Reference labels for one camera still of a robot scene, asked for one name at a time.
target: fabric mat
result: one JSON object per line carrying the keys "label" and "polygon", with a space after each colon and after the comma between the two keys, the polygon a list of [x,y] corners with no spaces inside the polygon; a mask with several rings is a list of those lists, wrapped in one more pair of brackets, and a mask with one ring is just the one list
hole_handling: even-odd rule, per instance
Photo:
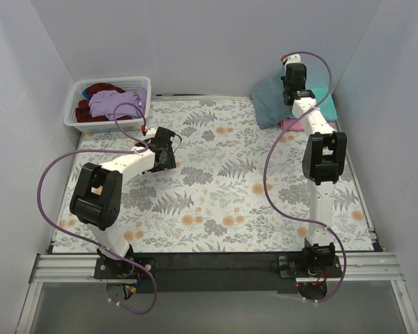
{"label": "fabric mat", "polygon": [[[299,251],[307,224],[280,217],[263,193],[266,154],[280,129],[260,130],[251,100],[153,102],[148,126],[179,133],[177,168],[146,173],[123,187],[116,223],[135,252]],[[270,195],[294,216],[309,216],[302,157],[303,132],[281,139],[268,173]],[[129,150],[121,133],[87,134],[79,148]],[[65,194],[60,225],[93,238],[70,214],[69,204],[80,168],[101,164],[114,154],[84,153],[76,158]],[[367,219],[350,166],[334,193],[332,228],[345,248],[373,250]],[[63,233],[54,236],[53,253],[94,253],[95,246]]]}

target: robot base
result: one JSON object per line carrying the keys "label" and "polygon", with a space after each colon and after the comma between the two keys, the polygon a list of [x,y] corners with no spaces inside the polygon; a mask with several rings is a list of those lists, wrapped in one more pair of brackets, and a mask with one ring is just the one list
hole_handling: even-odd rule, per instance
{"label": "robot base", "polygon": [[[300,262],[301,252],[287,252],[285,255],[279,256],[280,276],[282,278],[312,278],[304,268],[296,268],[296,264]],[[328,277],[339,278],[342,275],[339,258],[334,257],[333,265],[325,267],[328,270]]]}
{"label": "robot base", "polygon": [[[140,264],[149,270],[153,276],[155,276],[156,271],[156,259],[154,257],[129,257],[130,260]],[[133,271],[130,275],[125,277],[117,276],[108,266],[105,265],[105,262],[102,258],[96,260],[95,274],[94,278],[97,280],[127,280],[127,279],[136,279],[137,273]]]}

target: purple cloth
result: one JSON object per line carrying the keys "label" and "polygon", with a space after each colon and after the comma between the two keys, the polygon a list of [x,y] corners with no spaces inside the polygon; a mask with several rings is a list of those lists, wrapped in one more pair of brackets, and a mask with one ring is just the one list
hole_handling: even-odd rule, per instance
{"label": "purple cloth", "polygon": [[[138,89],[138,95],[133,95],[133,92],[118,93],[115,90],[102,90],[92,96],[88,105],[90,106],[91,117],[105,116],[109,120],[113,120],[114,108],[123,102],[137,104],[146,111],[147,90],[144,88]],[[116,118],[122,116],[131,116],[133,118],[140,118],[139,112],[129,105],[120,106],[116,110]]]}

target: floral pattern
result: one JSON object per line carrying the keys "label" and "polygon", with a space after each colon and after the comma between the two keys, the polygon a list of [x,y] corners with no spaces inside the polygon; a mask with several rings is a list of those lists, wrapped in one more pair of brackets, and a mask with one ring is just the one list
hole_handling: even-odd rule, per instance
{"label": "floral pattern", "polygon": [[[123,187],[116,224],[136,252],[299,251],[307,224],[281,217],[263,189],[263,166],[279,129],[260,130],[251,100],[153,102],[148,126],[180,134],[177,168],[146,173]],[[276,205],[293,216],[308,217],[309,194],[302,174],[307,144],[303,132],[289,132],[278,143],[267,187]],[[85,135],[81,149],[129,150],[121,133]],[[93,238],[69,212],[80,168],[101,164],[114,154],[76,157],[65,193],[60,224]],[[373,250],[367,219],[353,174],[346,164],[334,193],[332,228],[347,250]],[[61,232],[53,253],[90,253],[95,246]]]}

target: glass panel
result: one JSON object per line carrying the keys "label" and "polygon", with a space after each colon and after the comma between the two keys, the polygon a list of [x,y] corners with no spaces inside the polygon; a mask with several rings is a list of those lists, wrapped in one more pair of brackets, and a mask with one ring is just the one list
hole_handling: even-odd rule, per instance
{"label": "glass panel", "polygon": [[[109,294],[122,299],[121,286]],[[128,303],[145,308],[152,295]],[[317,308],[275,292],[160,293],[134,315],[107,302],[101,283],[44,283],[32,334],[86,333],[406,333],[390,282],[345,282]]]}

